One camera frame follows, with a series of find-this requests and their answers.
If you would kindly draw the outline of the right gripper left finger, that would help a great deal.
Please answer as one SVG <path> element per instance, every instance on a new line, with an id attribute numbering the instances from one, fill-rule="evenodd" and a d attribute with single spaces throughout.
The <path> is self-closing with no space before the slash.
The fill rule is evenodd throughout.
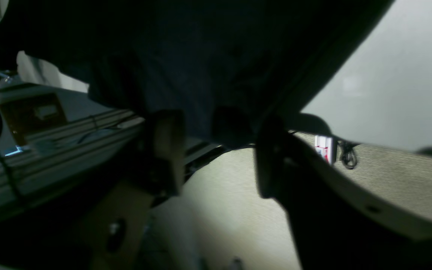
<path id="1" fill-rule="evenodd" d="M 118 152 L 109 190 L 77 220 L 71 239 L 82 254 L 74 270 L 132 270 L 156 198 L 179 195 L 185 181 L 185 117 L 163 110 Z"/>

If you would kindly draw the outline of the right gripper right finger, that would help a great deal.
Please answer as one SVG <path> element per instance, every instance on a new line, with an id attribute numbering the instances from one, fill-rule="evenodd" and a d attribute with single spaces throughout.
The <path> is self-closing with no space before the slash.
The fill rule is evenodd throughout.
<path id="1" fill-rule="evenodd" d="M 403 210 L 334 170 L 267 118 L 255 142 L 262 198 L 286 211 L 304 270 L 432 270 L 432 221 Z"/>

